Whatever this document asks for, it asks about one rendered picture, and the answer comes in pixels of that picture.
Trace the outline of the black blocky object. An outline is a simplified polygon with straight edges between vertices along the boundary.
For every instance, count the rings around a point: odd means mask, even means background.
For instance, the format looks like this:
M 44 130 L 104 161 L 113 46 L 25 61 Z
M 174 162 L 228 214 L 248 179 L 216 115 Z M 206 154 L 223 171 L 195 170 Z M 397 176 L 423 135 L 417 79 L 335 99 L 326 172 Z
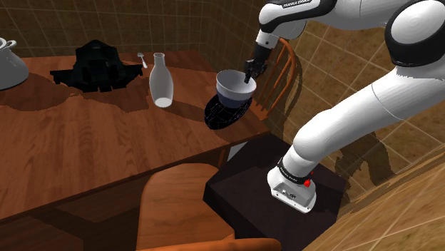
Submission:
M 115 47 L 99 40 L 92 40 L 76 49 L 76 62 L 72 69 L 50 71 L 55 84 L 65 83 L 84 93 L 108 92 L 125 88 L 137 76 L 142 76 L 143 66 L 124 65 Z

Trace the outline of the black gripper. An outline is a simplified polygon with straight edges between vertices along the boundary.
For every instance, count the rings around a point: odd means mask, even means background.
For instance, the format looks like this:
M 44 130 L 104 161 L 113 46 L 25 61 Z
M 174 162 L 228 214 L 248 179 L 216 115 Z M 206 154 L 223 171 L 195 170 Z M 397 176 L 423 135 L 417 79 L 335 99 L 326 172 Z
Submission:
M 245 83 L 249 83 L 250 78 L 257 78 L 259 75 L 263 74 L 267 68 L 266 60 L 271 54 L 271 49 L 259 45 L 255 45 L 253 51 L 253 57 L 245 61 L 244 72 L 245 72 Z

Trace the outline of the orange wooden spindle chair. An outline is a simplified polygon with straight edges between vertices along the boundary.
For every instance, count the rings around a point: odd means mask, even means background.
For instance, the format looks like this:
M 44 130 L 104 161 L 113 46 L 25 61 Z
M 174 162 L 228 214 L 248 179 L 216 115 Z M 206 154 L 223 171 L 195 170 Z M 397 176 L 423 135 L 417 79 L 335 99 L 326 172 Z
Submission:
M 282 49 L 268 73 L 258 97 L 253 99 L 250 106 L 250 110 L 261 121 L 268 119 L 272 110 L 290 87 L 295 75 L 296 55 L 288 41 L 280 39 L 279 42 L 282 44 Z

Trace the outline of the brown wooden table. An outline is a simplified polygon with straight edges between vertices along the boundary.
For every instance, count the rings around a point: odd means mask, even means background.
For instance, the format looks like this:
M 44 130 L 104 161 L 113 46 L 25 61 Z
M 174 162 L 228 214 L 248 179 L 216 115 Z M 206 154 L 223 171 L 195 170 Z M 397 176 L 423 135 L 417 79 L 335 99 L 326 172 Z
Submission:
M 158 108 L 148 74 L 83 93 L 53 82 L 73 56 L 27 58 L 29 77 L 0 91 L 0 251 L 134 251 L 149 177 L 181 163 L 221 166 L 267 133 L 254 113 L 210 130 L 216 74 L 195 51 L 169 51 L 173 103 Z

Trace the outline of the dark robot stand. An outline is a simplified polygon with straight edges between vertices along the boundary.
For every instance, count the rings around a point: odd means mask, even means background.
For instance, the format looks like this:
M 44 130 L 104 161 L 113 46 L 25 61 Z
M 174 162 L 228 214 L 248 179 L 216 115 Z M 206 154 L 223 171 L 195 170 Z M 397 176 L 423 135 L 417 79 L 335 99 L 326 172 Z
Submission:
M 303 251 L 337 220 L 345 179 L 314 169 L 317 200 L 301 213 L 274 198 L 267 173 L 289 149 L 273 134 L 250 140 L 207 181 L 203 200 L 240 238 L 274 238 L 282 251 Z

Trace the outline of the white bottle vase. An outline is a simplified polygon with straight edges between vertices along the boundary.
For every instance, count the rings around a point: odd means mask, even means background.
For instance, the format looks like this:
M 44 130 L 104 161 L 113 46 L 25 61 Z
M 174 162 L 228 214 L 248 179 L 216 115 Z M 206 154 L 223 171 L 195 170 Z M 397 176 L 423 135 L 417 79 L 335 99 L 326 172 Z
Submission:
M 150 94 L 154 104 L 159 108 L 167 108 L 173 102 L 173 79 L 165 64 L 164 53 L 154 53 L 154 67 L 150 72 Z

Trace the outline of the white and blue bowl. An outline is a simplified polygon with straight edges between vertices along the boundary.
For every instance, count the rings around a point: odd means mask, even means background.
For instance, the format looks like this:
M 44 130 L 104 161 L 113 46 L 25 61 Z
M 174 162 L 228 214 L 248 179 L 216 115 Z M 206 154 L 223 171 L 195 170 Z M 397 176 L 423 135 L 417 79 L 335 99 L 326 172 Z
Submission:
M 228 108 L 239 108 L 250 99 L 257 88 L 253 78 L 245 82 L 241 71 L 227 69 L 216 75 L 216 90 L 220 102 Z

